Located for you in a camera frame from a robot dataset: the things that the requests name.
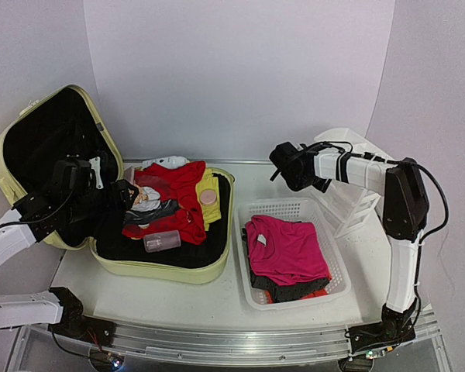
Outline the magenta garment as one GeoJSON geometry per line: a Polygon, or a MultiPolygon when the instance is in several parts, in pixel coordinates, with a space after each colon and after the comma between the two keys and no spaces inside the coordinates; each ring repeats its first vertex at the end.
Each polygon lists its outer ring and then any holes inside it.
{"type": "Polygon", "coordinates": [[[312,223],[254,215],[245,230],[248,261],[258,277],[282,287],[332,278],[312,223]]]}

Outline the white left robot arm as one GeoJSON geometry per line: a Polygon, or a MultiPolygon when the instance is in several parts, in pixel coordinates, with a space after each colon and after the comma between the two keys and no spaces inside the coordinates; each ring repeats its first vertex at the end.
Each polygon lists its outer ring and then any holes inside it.
{"type": "Polygon", "coordinates": [[[88,332],[77,299],[64,288],[49,289],[58,255],[44,240],[74,222],[126,211],[139,194],[127,181],[102,189],[68,190],[49,200],[38,192],[20,198],[0,218],[0,329],[33,324],[59,325],[69,337],[88,332]]]}

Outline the pale green hard-shell suitcase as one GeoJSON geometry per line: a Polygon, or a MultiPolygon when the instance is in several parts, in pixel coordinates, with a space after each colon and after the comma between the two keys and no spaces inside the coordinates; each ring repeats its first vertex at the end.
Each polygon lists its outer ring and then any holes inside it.
{"type": "MultiPolygon", "coordinates": [[[[50,191],[53,167],[68,157],[87,160],[95,171],[96,188],[125,180],[119,150],[88,93],[68,85],[26,108],[0,135],[0,188],[13,206],[38,192],[54,200],[50,191]]],[[[226,266],[233,204],[233,177],[210,167],[219,179],[222,218],[210,225],[199,245],[156,253],[145,251],[143,238],[122,234],[126,211],[113,212],[71,224],[44,242],[66,250],[89,248],[93,257],[113,274],[148,277],[187,284],[215,280],[226,266]]]]}

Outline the white perforated plastic basket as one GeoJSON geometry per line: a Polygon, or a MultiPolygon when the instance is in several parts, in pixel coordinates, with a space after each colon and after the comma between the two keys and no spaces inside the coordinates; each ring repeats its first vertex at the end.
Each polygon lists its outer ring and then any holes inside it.
{"type": "Polygon", "coordinates": [[[310,198],[244,202],[233,216],[243,290],[259,311],[327,303],[350,277],[318,204],[310,198]]]}

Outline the orange garment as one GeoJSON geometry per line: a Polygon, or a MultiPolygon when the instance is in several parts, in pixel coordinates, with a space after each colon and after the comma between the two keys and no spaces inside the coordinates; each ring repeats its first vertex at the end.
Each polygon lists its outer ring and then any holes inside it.
{"type": "MultiPolygon", "coordinates": [[[[266,303],[267,304],[273,304],[274,300],[273,300],[272,296],[270,295],[270,292],[269,291],[264,291],[263,293],[264,293],[264,297],[266,298],[266,303]]],[[[328,295],[327,290],[322,289],[322,290],[319,290],[319,291],[314,291],[311,294],[308,294],[308,295],[302,297],[301,299],[302,300],[308,300],[308,299],[312,299],[312,298],[323,297],[323,296],[326,296],[326,295],[328,295]]]]}

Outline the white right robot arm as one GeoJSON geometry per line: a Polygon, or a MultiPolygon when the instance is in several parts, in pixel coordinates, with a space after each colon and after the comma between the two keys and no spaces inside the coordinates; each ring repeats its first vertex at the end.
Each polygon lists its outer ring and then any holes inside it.
{"type": "Polygon", "coordinates": [[[391,278],[381,320],[350,329],[354,340],[398,343],[412,334],[422,299],[418,292],[422,246],[444,229],[450,211],[443,189],[429,170],[412,158],[389,160],[374,153],[355,153],[344,144],[318,142],[297,149],[282,143],[269,159],[292,191],[314,187],[326,192],[333,181],[350,184],[381,196],[384,233],[391,246],[391,278]],[[436,187],[442,200],[443,221],[428,229],[429,197],[423,178],[436,187]]]}

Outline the pink round container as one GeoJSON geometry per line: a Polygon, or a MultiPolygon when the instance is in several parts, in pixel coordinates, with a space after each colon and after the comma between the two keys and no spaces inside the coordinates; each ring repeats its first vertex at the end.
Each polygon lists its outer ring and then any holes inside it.
{"type": "Polygon", "coordinates": [[[218,198],[217,193],[212,189],[205,189],[199,195],[199,201],[203,206],[214,205],[218,198]]]}

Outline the white plastic drawer organizer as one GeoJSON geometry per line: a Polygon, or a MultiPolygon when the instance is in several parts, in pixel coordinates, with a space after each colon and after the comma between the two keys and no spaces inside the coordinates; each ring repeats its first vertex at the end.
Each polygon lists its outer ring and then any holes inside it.
{"type": "MultiPolygon", "coordinates": [[[[372,142],[347,128],[329,129],[318,134],[314,141],[347,141],[357,153],[369,152],[389,158],[372,142]]],[[[332,181],[325,193],[313,188],[312,194],[321,205],[322,214],[336,239],[363,227],[375,207],[383,205],[380,195],[375,192],[338,181],[332,181]]]]}

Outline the clear pink plastic bottle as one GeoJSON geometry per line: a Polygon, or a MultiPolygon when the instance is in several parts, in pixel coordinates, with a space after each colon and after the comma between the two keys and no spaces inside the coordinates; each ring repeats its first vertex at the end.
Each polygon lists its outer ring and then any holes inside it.
{"type": "Polygon", "coordinates": [[[144,236],[143,244],[146,252],[156,253],[180,247],[181,237],[177,230],[156,232],[144,236]]]}

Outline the black garment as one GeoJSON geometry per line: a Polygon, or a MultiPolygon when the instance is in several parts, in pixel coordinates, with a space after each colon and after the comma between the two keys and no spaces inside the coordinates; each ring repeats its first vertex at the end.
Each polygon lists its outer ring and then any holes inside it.
{"type": "MultiPolygon", "coordinates": [[[[242,228],[242,242],[246,244],[247,248],[247,240],[246,240],[246,230],[245,226],[242,228]]],[[[289,301],[297,301],[300,300],[302,297],[311,294],[314,291],[319,291],[325,289],[325,287],[330,283],[330,280],[317,280],[311,283],[304,283],[304,284],[296,284],[292,286],[282,287],[276,285],[273,281],[265,277],[258,277],[255,275],[250,268],[250,264],[248,261],[248,254],[247,254],[247,264],[248,264],[248,274],[250,285],[252,288],[260,289],[263,291],[269,291],[270,295],[272,296],[274,303],[281,303],[281,302],[289,302],[289,301]]]]}

